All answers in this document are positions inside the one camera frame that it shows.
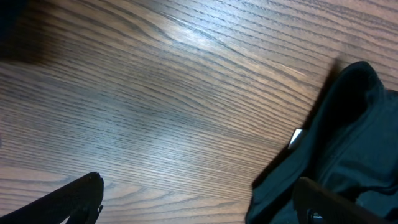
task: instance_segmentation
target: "dark object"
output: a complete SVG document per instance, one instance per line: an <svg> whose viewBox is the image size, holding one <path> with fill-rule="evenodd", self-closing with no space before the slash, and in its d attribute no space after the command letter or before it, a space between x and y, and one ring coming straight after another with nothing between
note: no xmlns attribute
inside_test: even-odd
<svg viewBox="0 0 398 224"><path fill-rule="evenodd" d="M0 42L26 7L27 0L0 0Z"/></svg>
<svg viewBox="0 0 398 224"><path fill-rule="evenodd" d="M398 222L398 94L366 62L332 84L299 146L257 183L246 223L298 223L292 192L300 177Z"/></svg>
<svg viewBox="0 0 398 224"><path fill-rule="evenodd" d="M347 199L321 188L306 177L299 178L295 184L293 206L300 224L389 223Z"/></svg>
<svg viewBox="0 0 398 224"><path fill-rule="evenodd" d="M0 218L1 224L94 224L102 210L104 182L89 173Z"/></svg>

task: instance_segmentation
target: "wooden surface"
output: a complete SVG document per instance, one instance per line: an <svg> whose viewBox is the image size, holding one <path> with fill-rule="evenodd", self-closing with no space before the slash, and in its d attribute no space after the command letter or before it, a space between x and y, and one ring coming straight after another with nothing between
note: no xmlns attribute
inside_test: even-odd
<svg viewBox="0 0 398 224"><path fill-rule="evenodd" d="M0 211L87 172L100 223L242 223L330 72L398 90L398 3L32 1L1 47Z"/></svg>

